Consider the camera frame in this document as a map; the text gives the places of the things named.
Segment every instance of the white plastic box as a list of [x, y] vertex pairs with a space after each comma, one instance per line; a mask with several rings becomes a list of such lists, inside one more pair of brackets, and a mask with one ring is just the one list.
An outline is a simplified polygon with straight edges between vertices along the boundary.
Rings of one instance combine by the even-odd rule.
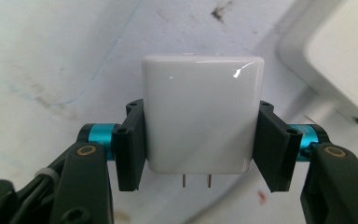
[[257, 57], [151, 55], [144, 59], [147, 158], [169, 174], [249, 169], [264, 61]]

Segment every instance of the black plastic bracket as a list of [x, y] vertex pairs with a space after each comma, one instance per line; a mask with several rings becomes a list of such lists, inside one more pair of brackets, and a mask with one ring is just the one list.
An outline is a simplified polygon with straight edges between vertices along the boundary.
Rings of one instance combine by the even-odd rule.
[[307, 223], [358, 223], [358, 159], [331, 143], [312, 147], [301, 193]]
[[271, 192], [288, 191], [303, 133], [283, 122], [273, 110], [273, 105], [260, 103], [253, 157]]
[[80, 142], [87, 143], [89, 141], [89, 136], [92, 126], [94, 126], [94, 123], [88, 123], [83, 125], [83, 127], [79, 131], [79, 134], [77, 135], [76, 141], [78, 143]]
[[134, 191], [139, 188], [145, 166], [145, 120], [144, 100], [126, 105], [127, 118], [112, 133], [112, 149], [117, 167], [120, 191]]
[[103, 145], [74, 143], [66, 154], [49, 223], [113, 223]]

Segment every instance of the white surface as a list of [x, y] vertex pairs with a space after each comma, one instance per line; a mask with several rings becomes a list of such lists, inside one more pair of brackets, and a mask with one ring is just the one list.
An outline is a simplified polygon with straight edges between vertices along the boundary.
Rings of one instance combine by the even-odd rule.
[[147, 159], [165, 174], [233, 175], [250, 168], [264, 61], [256, 57], [144, 58]]
[[313, 2], [279, 55], [337, 111], [358, 118], [358, 0]]
[[[302, 111], [315, 93], [277, 59], [275, 49], [287, 20], [296, 21], [308, 1], [227, 3], [0, 2], [0, 178], [20, 189], [76, 140], [84, 123], [122, 122], [125, 105], [142, 98], [141, 61], [150, 53], [261, 56], [261, 98], [285, 121], [305, 121]], [[222, 21], [211, 15], [217, 7]], [[86, 85], [78, 89], [79, 83]], [[34, 84], [45, 89], [38, 92]], [[55, 91], [62, 94], [49, 98]], [[36, 97], [57, 101], [46, 105]], [[358, 156], [357, 126], [336, 113], [315, 121]], [[306, 163], [296, 165], [288, 193], [273, 194], [253, 164], [244, 175], [213, 175], [210, 189], [206, 175], [188, 175], [183, 189], [180, 175], [155, 174], [146, 166], [136, 192], [119, 192], [115, 164], [108, 166], [117, 223], [305, 223], [299, 195]]]

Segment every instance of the white device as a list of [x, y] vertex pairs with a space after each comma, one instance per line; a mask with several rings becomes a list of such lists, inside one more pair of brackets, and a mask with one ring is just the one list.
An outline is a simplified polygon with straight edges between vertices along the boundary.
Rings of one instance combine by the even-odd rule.
[[358, 122], [358, 0], [315, 0], [278, 55], [338, 112]]
[[239, 174], [252, 159], [264, 61], [150, 55], [143, 62], [147, 158], [167, 174]]

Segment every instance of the black cable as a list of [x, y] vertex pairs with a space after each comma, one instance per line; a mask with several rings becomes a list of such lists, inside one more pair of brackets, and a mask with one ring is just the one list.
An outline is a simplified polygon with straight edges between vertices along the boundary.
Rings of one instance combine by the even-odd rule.
[[39, 199], [39, 197], [48, 190], [52, 186], [52, 181], [50, 177], [42, 176], [42, 181], [40, 184], [34, 189], [34, 191], [24, 200], [20, 209], [17, 213], [13, 216], [10, 221], [10, 224], [19, 224], [22, 223], [25, 216], [29, 212], [31, 206]]
[[17, 192], [17, 196], [19, 197], [20, 202], [23, 202], [34, 191], [42, 179], [42, 175], [36, 176], [30, 183], [28, 183], [24, 188]]
[[66, 156], [68, 155], [68, 152], [70, 151], [70, 149], [71, 149], [70, 147], [68, 149], [66, 149], [57, 159], [55, 159], [48, 166], [48, 168], [55, 170], [55, 172], [57, 172], [58, 175], [61, 175], [63, 166], [65, 165]]

